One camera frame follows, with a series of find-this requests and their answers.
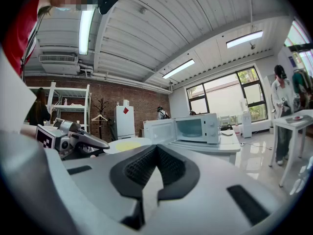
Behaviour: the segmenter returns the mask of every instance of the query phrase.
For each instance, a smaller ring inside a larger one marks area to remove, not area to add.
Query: plate
[[[303,118],[303,116],[294,116],[292,119],[293,120],[301,120]]]

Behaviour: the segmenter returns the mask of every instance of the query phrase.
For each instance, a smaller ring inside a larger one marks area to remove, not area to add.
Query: long dark hair
[[[41,112],[41,104],[46,105],[45,102],[45,91],[43,90],[43,88],[39,88],[36,92],[36,101],[35,101],[35,116],[36,116],[36,120],[38,122],[38,115]]]

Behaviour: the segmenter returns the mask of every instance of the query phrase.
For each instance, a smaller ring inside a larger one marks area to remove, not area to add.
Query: red clothing
[[[18,75],[22,72],[21,59],[27,48],[28,37],[37,22],[38,4],[39,0],[30,0],[22,6],[2,42],[3,51]]]

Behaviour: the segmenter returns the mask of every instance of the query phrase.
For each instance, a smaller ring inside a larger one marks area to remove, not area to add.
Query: ceiling light
[[[226,45],[227,45],[227,48],[231,48],[233,46],[242,44],[244,42],[248,42],[248,41],[251,41],[253,39],[260,38],[260,37],[262,37],[262,35],[263,35],[263,31],[260,30],[260,31],[253,32],[251,34],[236,38],[234,40],[231,40],[231,41],[227,42]]]
[[[94,9],[82,11],[79,25],[79,54],[88,54],[89,32]]]
[[[189,61],[187,61],[186,63],[183,63],[182,65],[178,66],[177,68],[173,69],[172,71],[170,71],[169,73],[165,74],[163,76],[163,78],[169,78],[170,76],[173,76],[174,74],[176,74],[177,72],[182,71],[183,69],[193,65],[195,63],[195,61],[193,59],[190,59]]]

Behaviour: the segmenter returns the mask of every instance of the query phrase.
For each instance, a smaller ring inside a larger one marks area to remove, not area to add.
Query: air conditioner unit
[[[60,75],[77,75],[80,72],[79,65],[67,65],[67,64],[44,64],[43,68],[45,72],[50,74]]]
[[[77,64],[78,57],[73,55],[57,55],[57,54],[49,54],[49,55],[40,55],[39,61],[43,64]]]

